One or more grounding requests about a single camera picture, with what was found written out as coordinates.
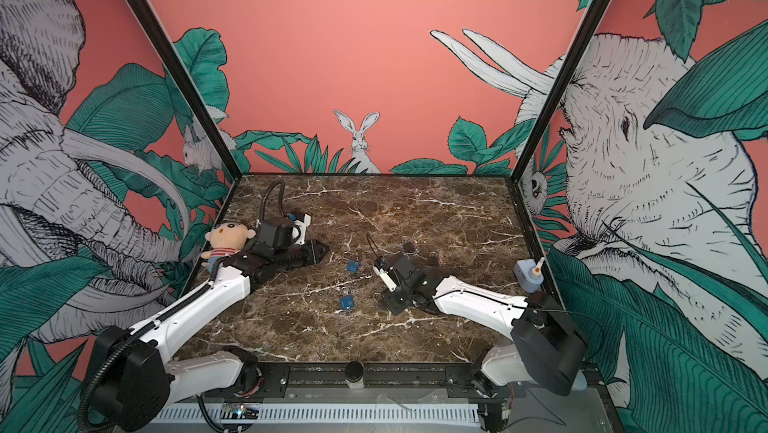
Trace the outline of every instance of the marble table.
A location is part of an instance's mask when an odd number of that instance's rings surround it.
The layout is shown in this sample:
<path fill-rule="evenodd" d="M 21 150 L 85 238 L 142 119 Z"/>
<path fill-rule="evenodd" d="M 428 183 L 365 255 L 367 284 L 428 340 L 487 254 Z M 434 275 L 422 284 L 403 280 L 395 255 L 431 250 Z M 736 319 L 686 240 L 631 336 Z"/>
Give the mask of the marble table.
<path fill-rule="evenodd" d="M 226 221 L 255 224 L 266 187 L 286 181 L 286 210 L 312 216 L 308 236 L 331 246 L 319 265 L 280 273 L 231 306 L 178 352 L 177 359 L 208 355 L 223 346 L 252 351 L 262 361 L 474 361 L 484 349 L 508 344 L 502 335 L 456 316 L 408 309 L 393 316 L 374 293 L 384 284 L 372 272 L 370 233 L 388 255 L 402 251 L 426 266 L 437 252 L 443 269 L 459 279 L 510 295 L 522 294 L 512 268 L 530 256 L 503 178 L 383 176 L 245 176 Z M 276 213 L 276 194 L 269 212 Z M 351 259 L 365 269 L 347 271 Z M 199 283 L 207 277 L 204 269 Z M 341 311 L 341 289 L 355 306 Z"/>

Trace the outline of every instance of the pink wall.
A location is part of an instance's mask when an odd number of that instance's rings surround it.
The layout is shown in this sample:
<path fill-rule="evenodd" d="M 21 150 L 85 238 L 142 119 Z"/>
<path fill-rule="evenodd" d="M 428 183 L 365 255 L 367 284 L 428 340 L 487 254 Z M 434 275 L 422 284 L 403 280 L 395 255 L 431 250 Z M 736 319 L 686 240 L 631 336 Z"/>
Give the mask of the pink wall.
<path fill-rule="evenodd" d="M 366 140 L 382 172 L 420 157 L 462 163 L 447 145 L 459 115 L 481 124 L 489 141 L 514 123 L 520 99 L 474 77 L 431 30 L 464 38 L 462 28 L 470 28 L 543 71 L 566 52 L 582 13 L 578 0 L 151 2 L 173 40 L 189 28 L 221 34 L 230 85 L 225 131 L 319 134 L 331 151 L 347 148 L 343 161 L 351 138 L 332 110 L 358 127 L 380 112 Z M 252 170 L 274 170 L 248 158 Z"/>

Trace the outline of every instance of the black metal frame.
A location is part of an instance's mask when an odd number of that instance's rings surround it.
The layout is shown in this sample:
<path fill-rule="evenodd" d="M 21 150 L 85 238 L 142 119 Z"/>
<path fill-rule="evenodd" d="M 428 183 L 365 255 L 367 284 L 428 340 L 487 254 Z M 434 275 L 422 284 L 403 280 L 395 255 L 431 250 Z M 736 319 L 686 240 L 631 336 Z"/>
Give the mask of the black metal frame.
<path fill-rule="evenodd" d="M 600 20 L 605 13 L 605 9 L 608 8 L 610 0 L 590 0 L 587 6 L 587 11 L 581 18 L 576 35 L 571 43 L 571 47 L 568 49 L 568 53 L 565 54 L 563 65 L 558 72 L 558 76 L 554 79 L 552 90 L 547 94 L 547 99 L 544 101 L 542 111 L 538 114 L 536 123 L 531 130 L 531 135 L 528 137 L 528 141 L 525 143 L 525 148 L 518 158 L 517 164 L 512 171 L 512 181 L 518 183 L 523 176 L 523 171 L 531 161 L 534 151 L 539 142 L 544 136 L 544 131 L 547 129 L 549 122 L 552 121 L 552 115 L 560 106 L 560 101 L 565 93 L 565 88 L 571 82 L 571 78 L 576 72 L 581 57 L 584 56 L 584 52 L 587 51 L 590 40 L 594 35 L 594 32 L 600 25 Z"/>
<path fill-rule="evenodd" d="M 168 70 L 170 76 L 176 82 L 181 94 L 184 96 L 184 100 L 190 106 L 190 109 L 194 113 L 197 121 L 200 121 L 200 125 L 203 126 L 206 136 L 210 142 L 214 145 L 216 152 L 221 157 L 221 162 L 224 168 L 229 171 L 233 180 L 239 178 L 242 173 L 237 166 L 232 153 L 229 148 L 224 144 L 224 140 L 219 135 L 219 131 L 216 128 L 216 123 L 211 120 L 208 111 L 206 110 L 205 103 L 200 97 L 200 93 L 197 91 L 192 78 L 190 77 L 187 68 L 179 59 L 176 53 L 176 48 L 172 41 L 168 38 L 168 34 L 160 24 L 158 17 L 154 14 L 154 10 L 149 4 L 148 0 L 125 0 L 130 9 L 136 15 L 136 19 L 144 28 L 144 32 L 149 37 L 152 46 L 158 52 L 160 59 Z"/>

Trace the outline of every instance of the padlock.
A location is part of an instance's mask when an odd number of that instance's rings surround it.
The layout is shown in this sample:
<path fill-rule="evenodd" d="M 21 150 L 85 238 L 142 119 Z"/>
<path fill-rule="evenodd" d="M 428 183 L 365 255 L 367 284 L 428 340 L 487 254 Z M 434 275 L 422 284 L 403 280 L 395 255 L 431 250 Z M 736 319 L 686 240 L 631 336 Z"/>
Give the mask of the padlock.
<path fill-rule="evenodd" d="M 402 239 L 402 250 L 406 253 L 413 253 L 416 251 L 416 245 L 410 239 Z"/>
<path fill-rule="evenodd" d="M 339 299 L 342 311 L 350 311 L 355 306 L 355 300 L 352 299 L 350 290 L 346 287 L 341 290 L 341 298 Z"/>

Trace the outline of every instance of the black cable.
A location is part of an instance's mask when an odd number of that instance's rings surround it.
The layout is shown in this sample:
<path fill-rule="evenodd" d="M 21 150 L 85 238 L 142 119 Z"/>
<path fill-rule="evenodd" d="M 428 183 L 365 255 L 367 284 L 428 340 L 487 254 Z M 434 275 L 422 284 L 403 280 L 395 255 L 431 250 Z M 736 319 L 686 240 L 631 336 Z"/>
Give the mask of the black cable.
<path fill-rule="evenodd" d="M 203 419 L 205 420 L 206 425 L 210 427 L 210 429 L 217 431 L 218 433 L 229 433 L 230 431 L 232 433 L 235 433 L 236 431 L 245 431 L 253 425 L 253 423 L 250 423 L 245 426 L 239 425 L 239 428 L 235 428 L 235 429 L 221 428 L 216 423 L 214 423 L 214 420 L 210 417 L 210 415 L 208 415 L 208 410 L 205 409 L 205 399 L 203 398 L 203 394 L 200 393 L 199 395 L 196 395 L 196 396 L 197 396 L 197 406 L 200 407 L 200 413 L 203 415 Z"/>
<path fill-rule="evenodd" d="M 196 299 L 200 298 L 203 295 L 203 293 L 205 293 L 209 289 L 210 289 L 210 284 L 208 283 L 204 285 L 202 288 L 198 289 L 197 292 L 193 293 L 192 295 L 189 295 L 186 299 L 183 299 L 180 302 L 178 302 L 176 305 L 171 307 L 166 313 L 163 313 L 155 320 L 159 322 L 164 322 L 166 319 L 178 313 L 179 310 L 185 308 L 187 305 L 194 302 Z M 133 335 L 129 336 L 124 342 L 120 343 L 117 349 L 115 349 L 115 351 L 112 351 L 110 356 L 104 361 L 104 363 L 101 365 L 99 370 L 96 371 L 96 374 L 88 383 L 88 386 L 85 387 L 85 390 L 83 390 L 83 394 L 80 399 L 80 406 L 78 407 L 77 421 L 78 421 L 78 428 L 80 431 L 91 433 L 93 431 L 102 431 L 107 428 L 112 428 L 114 426 L 113 421 L 106 421 L 98 425 L 94 425 L 93 423 L 91 423 L 91 421 L 88 419 L 88 409 L 91 407 L 91 399 L 93 398 L 93 395 L 96 392 L 96 389 L 100 386 L 101 380 L 104 379 L 104 377 L 107 375 L 107 372 L 112 368 L 112 366 L 114 366 L 114 363 L 118 361 L 120 356 L 123 354 L 123 351 L 128 349 L 128 347 L 133 345 L 142 336 L 146 335 L 152 329 L 156 328 L 155 320 L 147 323 L 146 325 L 141 327 L 141 329 L 138 332 L 135 332 Z"/>
<path fill-rule="evenodd" d="M 266 202 L 270 199 L 270 194 L 272 193 L 272 190 L 275 189 L 277 185 L 280 185 L 280 191 L 277 194 L 277 206 L 280 208 L 280 214 L 287 218 L 288 215 L 286 215 L 285 210 L 283 209 L 283 194 L 286 191 L 286 182 L 283 180 L 274 180 L 272 184 L 266 189 L 266 192 L 264 192 L 264 196 L 261 198 L 261 208 L 259 208 L 259 221 L 261 223 L 264 222 L 264 211 L 266 210 Z"/>

